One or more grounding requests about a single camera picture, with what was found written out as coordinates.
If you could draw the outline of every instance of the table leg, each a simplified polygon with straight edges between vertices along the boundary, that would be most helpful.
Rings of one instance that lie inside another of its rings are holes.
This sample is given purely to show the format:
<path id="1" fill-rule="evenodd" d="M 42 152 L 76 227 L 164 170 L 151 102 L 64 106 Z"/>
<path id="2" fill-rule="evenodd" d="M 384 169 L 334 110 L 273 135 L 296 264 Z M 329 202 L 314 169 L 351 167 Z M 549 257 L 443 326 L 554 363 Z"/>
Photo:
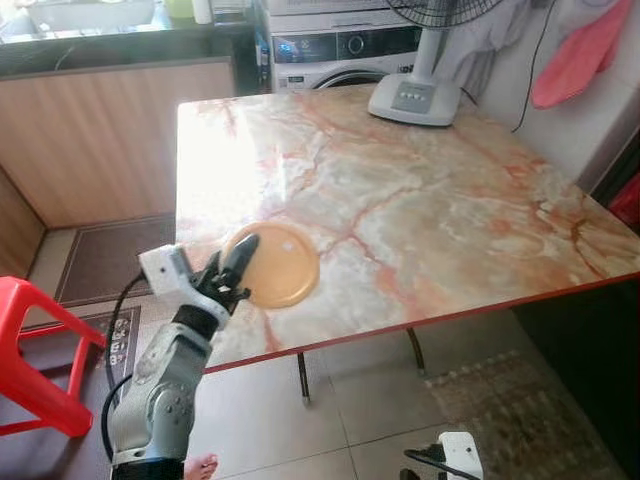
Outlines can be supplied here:
<path id="1" fill-rule="evenodd" d="M 413 347 L 413 353 L 416 356 L 416 365 L 418 367 L 418 373 L 424 375 L 424 357 L 422 356 L 422 348 L 420 348 L 420 342 L 416 337 L 416 332 L 413 328 L 407 328 L 407 334 L 409 340 L 411 340 L 411 346 Z"/>
<path id="2" fill-rule="evenodd" d="M 300 372 L 300 386 L 302 387 L 302 401 L 305 405 L 309 405 L 311 398 L 309 397 L 309 383 L 307 382 L 307 367 L 304 363 L 304 352 L 298 354 L 298 370 Z"/>

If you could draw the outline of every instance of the red plastic stool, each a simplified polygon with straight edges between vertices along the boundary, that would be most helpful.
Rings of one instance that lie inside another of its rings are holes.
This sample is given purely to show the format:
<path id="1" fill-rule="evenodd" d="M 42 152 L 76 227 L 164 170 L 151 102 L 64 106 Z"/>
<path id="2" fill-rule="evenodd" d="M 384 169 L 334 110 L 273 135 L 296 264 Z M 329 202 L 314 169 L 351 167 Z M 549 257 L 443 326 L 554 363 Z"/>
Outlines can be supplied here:
<path id="1" fill-rule="evenodd" d="M 32 306 L 42 308 L 61 325 L 20 332 L 26 312 Z M 72 330 L 82 338 L 73 359 L 69 388 L 65 392 L 24 361 L 18 342 L 66 330 Z M 40 418 L 0 426 L 0 436 L 43 427 L 54 427 L 70 437 L 79 437 L 89 431 L 93 415 L 78 401 L 78 394 L 91 343 L 105 348 L 104 335 L 29 282 L 0 277 L 0 394 Z"/>

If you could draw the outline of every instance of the electric fan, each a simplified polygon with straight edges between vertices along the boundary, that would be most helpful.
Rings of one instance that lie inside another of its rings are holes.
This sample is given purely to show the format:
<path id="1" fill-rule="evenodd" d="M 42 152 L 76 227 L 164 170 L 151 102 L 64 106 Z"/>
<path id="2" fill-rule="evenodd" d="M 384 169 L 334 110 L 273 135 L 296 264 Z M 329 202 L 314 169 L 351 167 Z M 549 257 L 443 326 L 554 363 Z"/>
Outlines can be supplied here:
<path id="1" fill-rule="evenodd" d="M 369 100 L 369 113 L 405 123 L 448 126 L 460 89 L 432 76 L 442 33 L 488 12 L 501 0 L 387 0 L 400 16 L 422 27 L 413 71 L 385 76 Z"/>

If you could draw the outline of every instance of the tiled floor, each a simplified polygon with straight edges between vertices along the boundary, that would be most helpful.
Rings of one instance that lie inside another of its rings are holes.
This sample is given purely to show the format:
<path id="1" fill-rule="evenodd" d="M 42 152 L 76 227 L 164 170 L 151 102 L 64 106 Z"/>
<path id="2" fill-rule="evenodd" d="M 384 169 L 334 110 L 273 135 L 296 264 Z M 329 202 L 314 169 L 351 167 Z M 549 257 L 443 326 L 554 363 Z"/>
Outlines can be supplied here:
<path id="1" fill-rule="evenodd" d="M 55 291 L 72 239 L 73 231 L 57 231 L 43 245 L 31 280 L 49 293 Z M 104 312 L 113 303 L 71 310 L 78 315 Z M 142 306 L 140 355 L 172 312 L 152 296 L 127 300 L 127 305 Z M 427 376 L 517 349 L 563 388 L 510 311 L 425 326 L 416 333 Z M 382 480 L 398 478 L 405 466 L 424 473 L 423 478 L 435 478 L 433 471 L 402 455 L 405 448 L 433 442 L 447 427 L 418 375 L 404 332 L 306 357 L 309 406 L 301 401 L 295 357 L 205 376 L 197 393 L 189 454 L 217 453 L 217 478 Z"/>

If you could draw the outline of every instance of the wooden cabinet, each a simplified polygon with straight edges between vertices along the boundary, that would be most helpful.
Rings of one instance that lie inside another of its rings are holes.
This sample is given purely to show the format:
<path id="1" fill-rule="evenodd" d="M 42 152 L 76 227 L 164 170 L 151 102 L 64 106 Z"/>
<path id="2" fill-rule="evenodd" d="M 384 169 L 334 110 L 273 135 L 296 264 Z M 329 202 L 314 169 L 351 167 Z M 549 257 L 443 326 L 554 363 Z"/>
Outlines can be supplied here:
<path id="1" fill-rule="evenodd" d="M 26 276 L 44 225 L 0 170 L 0 276 Z"/>
<path id="2" fill-rule="evenodd" d="M 2 81 L 0 165 L 49 228 L 171 212 L 176 108 L 233 85 L 227 61 Z"/>

